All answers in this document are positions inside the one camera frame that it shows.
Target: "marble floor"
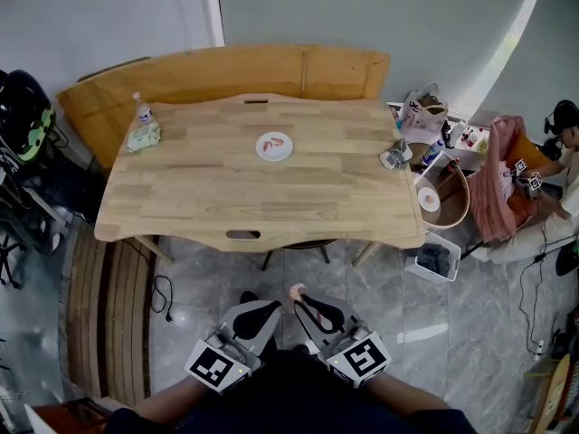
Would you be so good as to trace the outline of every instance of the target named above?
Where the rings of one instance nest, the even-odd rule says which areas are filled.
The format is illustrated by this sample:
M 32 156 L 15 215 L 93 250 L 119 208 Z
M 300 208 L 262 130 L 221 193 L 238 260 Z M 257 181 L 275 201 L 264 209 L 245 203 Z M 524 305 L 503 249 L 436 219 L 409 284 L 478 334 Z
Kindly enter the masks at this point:
M 30 247 L 26 252 L 13 250 L 8 262 L 21 288 L 0 286 L 0 414 L 14 432 L 30 429 L 24 403 L 65 400 L 59 355 L 65 251 L 62 246 L 45 256 Z
M 440 234 L 465 246 L 467 232 Z M 362 241 L 327 246 L 329 265 L 318 250 L 276 250 L 265 272 L 260 270 L 263 254 L 222 253 L 177 238 L 163 238 L 161 245 L 176 260 L 170 267 L 157 263 L 157 274 L 173 281 L 174 321 L 168 323 L 165 313 L 151 314 L 152 392 L 185 376 L 183 366 L 196 340 L 207 337 L 242 291 L 284 301 L 289 288 L 302 282 L 311 292 L 347 300 L 379 332 L 393 358 L 389 373 L 463 410 L 480 433 L 509 431 L 523 373 L 534 364 L 525 345 L 527 322 L 518 310 L 519 275 L 528 261 L 497 266 L 469 257 L 456 281 L 436 285 L 405 271 L 402 252 L 386 247 L 354 269 L 351 262 Z M 549 342 L 555 312 L 556 329 L 577 302 L 575 272 L 557 277 L 555 259 L 556 254 L 547 256 L 542 266 L 536 341 Z M 532 311 L 538 281 L 534 265 L 523 277 L 525 310 Z M 168 293 L 165 282 L 159 287 Z M 156 307 L 159 300 L 154 297 Z M 280 347 L 289 348 L 306 336 L 288 312 L 276 338 Z

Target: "table handle slot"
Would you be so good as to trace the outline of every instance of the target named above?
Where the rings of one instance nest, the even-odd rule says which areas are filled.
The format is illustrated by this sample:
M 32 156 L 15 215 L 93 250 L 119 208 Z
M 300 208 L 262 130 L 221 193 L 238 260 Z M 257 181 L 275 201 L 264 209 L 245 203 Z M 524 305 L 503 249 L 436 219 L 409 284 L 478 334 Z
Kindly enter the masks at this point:
M 260 238 L 261 233 L 259 231 L 228 230 L 225 236 L 230 240 L 256 241 Z

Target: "helmet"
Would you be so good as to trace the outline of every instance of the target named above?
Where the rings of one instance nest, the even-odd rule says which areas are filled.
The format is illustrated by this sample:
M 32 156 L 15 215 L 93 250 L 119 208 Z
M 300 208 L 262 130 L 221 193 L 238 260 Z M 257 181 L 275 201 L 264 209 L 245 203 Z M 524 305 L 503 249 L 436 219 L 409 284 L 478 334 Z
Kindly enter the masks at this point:
M 549 121 L 550 116 L 553 116 L 553 124 Z M 568 99 L 559 101 L 549 117 L 545 118 L 546 134 L 560 135 L 566 128 L 579 126 L 579 108 Z
M 25 71 L 0 71 L 0 137 L 28 162 L 38 154 L 55 122 L 54 109 L 39 83 Z

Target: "wall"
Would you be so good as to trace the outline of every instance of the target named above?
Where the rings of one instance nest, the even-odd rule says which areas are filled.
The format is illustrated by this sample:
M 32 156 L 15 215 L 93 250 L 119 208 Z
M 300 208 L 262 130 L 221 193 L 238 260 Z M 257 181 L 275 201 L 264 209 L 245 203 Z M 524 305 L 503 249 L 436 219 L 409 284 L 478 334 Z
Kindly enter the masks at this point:
M 226 44 L 324 43 L 389 52 L 384 99 L 430 80 L 451 106 L 490 60 L 523 0 L 221 0 Z
M 520 115 L 543 143 L 545 116 L 560 99 L 579 105 L 579 0 L 537 0 L 518 47 L 473 118 Z
M 0 0 L 0 14 L 0 70 L 30 72 L 50 96 L 114 64 L 210 45 L 202 0 Z

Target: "white plastic bin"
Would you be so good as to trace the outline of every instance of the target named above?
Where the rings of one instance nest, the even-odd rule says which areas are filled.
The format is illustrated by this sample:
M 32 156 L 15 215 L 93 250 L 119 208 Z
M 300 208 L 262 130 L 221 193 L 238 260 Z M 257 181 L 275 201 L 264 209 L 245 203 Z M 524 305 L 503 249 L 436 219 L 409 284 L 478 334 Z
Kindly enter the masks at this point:
M 454 243 L 451 243 L 448 240 L 445 240 L 443 237 L 438 236 L 434 233 L 426 233 L 426 242 L 430 244 L 440 244 L 441 246 L 445 247 L 449 250 L 449 264 L 451 265 L 451 269 L 449 270 L 448 277 L 443 277 L 438 273 L 435 273 L 431 270 L 425 269 L 423 266 L 418 265 L 417 257 L 408 257 L 406 258 L 406 262 L 404 263 L 404 269 L 412 272 L 414 275 L 417 275 L 421 278 L 428 279 L 432 283 L 446 283 L 447 281 L 454 281 L 456 279 L 456 274 L 459 271 L 459 264 L 460 264 L 460 254 L 461 249 L 460 246 L 457 246 Z

